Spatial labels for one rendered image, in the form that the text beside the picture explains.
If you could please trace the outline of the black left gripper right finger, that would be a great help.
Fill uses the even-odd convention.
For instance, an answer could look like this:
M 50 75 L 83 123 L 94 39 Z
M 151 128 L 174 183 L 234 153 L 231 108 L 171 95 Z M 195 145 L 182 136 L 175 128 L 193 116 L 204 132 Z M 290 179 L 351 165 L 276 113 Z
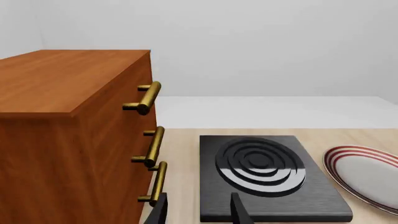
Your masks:
M 231 193 L 230 210 L 233 224 L 254 224 L 236 192 Z

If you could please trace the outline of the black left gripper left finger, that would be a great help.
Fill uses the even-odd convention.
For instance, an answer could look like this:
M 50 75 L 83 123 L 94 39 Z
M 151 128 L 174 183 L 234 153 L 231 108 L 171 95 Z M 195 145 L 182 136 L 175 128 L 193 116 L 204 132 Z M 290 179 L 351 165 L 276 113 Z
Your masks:
M 161 193 L 155 207 L 145 220 L 145 224 L 166 224 L 168 211 L 167 194 Z

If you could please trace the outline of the flat black stove plate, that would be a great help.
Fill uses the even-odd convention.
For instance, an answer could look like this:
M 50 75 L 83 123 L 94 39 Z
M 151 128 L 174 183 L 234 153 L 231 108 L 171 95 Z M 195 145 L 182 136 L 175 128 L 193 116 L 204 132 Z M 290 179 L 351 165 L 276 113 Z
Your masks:
M 254 222 L 353 219 L 295 136 L 200 136 L 201 222 L 231 222 L 231 194 Z

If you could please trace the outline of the wooden cabinet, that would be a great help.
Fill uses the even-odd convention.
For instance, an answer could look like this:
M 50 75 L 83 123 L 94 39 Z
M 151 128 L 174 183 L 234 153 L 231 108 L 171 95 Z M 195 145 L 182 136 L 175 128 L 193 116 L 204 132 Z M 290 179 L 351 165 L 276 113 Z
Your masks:
M 155 113 L 148 50 L 39 50 L 0 59 L 0 224 L 138 224 Z

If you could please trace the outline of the white plate with red rings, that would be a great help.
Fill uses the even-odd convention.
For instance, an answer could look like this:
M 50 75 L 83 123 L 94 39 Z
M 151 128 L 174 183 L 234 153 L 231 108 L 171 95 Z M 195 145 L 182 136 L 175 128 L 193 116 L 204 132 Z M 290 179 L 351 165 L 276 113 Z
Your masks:
M 322 163 L 330 177 L 351 195 L 398 216 L 398 154 L 342 145 L 327 149 Z

